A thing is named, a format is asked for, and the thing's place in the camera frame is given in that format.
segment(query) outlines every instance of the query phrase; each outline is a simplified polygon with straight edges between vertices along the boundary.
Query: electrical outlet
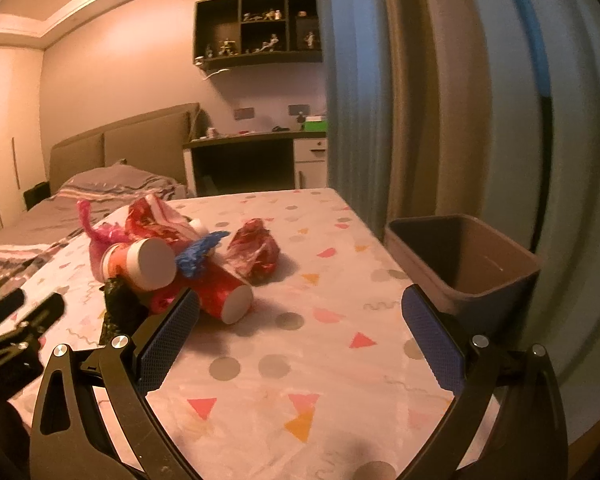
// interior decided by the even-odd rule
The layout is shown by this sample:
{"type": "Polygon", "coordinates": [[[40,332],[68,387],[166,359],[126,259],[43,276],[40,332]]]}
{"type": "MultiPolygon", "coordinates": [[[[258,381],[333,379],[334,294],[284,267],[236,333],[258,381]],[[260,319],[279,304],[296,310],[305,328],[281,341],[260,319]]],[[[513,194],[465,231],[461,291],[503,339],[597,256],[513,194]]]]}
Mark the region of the electrical outlet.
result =
{"type": "Polygon", "coordinates": [[[289,105],[289,115],[300,115],[300,112],[306,117],[311,108],[309,105],[289,105]]]}
{"type": "Polygon", "coordinates": [[[234,110],[234,119],[241,121],[243,119],[253,119],[256,116],[254,108],[237,108],[234,110]]]}

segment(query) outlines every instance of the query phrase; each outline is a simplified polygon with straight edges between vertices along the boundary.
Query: headboard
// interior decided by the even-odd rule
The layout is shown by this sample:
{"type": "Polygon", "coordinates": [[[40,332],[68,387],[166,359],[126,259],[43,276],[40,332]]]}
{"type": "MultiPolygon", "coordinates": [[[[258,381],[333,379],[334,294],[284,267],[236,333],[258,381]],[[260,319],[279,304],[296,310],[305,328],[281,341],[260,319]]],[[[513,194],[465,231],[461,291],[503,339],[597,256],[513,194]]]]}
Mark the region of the headboard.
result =
{"type": "Polygon", "coordinates": [[[121,159],[185,184],[182,145],[197,137],[198,103],[163,108],[69,137],[51,148],[49,186],[55,193],[77,173],[121,159]]]}

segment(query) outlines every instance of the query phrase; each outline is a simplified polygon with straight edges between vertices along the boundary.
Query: gray trash can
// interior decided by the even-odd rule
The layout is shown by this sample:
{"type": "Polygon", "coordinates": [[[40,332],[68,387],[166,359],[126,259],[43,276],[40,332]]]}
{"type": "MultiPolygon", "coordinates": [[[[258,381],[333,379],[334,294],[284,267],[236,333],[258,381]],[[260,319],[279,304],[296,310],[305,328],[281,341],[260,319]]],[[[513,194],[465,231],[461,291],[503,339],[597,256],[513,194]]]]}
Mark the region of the gray trash can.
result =
{"type": "Polygon", "coordinates": [[[385,244],[436,308],[471,334],[494,335],[540,271],[534,254],[469,215],[394,220],[385,244]]]}

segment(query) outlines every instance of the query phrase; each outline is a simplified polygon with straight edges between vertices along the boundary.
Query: tablecloth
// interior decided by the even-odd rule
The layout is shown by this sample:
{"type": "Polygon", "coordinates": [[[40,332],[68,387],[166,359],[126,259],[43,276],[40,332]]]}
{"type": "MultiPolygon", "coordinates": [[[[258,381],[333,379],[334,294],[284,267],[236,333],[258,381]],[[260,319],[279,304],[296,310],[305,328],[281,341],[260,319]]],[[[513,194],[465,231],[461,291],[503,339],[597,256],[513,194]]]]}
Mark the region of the tablecloth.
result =
{"type": "MultiPolygon", "coordinates": [[[[162,387],[147,395],[193,467],[210,480],[395,479],[452,394],[440,389],[402,320],[400,297],[411,280],[381,243],[331,189],[170,205],[209,230],[234,232],[263,218],[282,250],[273,279],[254,288],[247,316],[226,326],[203,315],[162,387]]],[[[121,208],[109,221],[125,216],[121,208]]],[[[27,304],[12,322],[53,291],[66,301],[46,334],[43,363],[57,344],[97,344],[104,297],[87,251],[81,235],[23,286],[27,304]]],[[[29,424],[39,384],[13,400],[29,424]]],[[[96,397],[121,458],[139,466],[106,393],[96,388],[96,397]]],[[[485,423],[465,463],[487,432],[485,423]]]]}

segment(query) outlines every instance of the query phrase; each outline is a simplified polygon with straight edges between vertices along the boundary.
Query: blue plastic wrapper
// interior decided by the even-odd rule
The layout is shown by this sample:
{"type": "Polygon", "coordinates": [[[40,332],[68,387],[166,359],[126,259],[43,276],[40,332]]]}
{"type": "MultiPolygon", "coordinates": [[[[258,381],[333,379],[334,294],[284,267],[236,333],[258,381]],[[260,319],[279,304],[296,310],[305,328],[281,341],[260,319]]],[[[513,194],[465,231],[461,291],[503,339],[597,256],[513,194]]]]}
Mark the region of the blue plastic wrapper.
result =
{"type": "Polygon", "coordinates": [[[229,231],[215,231],[193,242],[176,256],[178,270],[189,279],[199,276],[204,269],[205,257],[208,252],[229,234],[231,234],[229,231]]]}

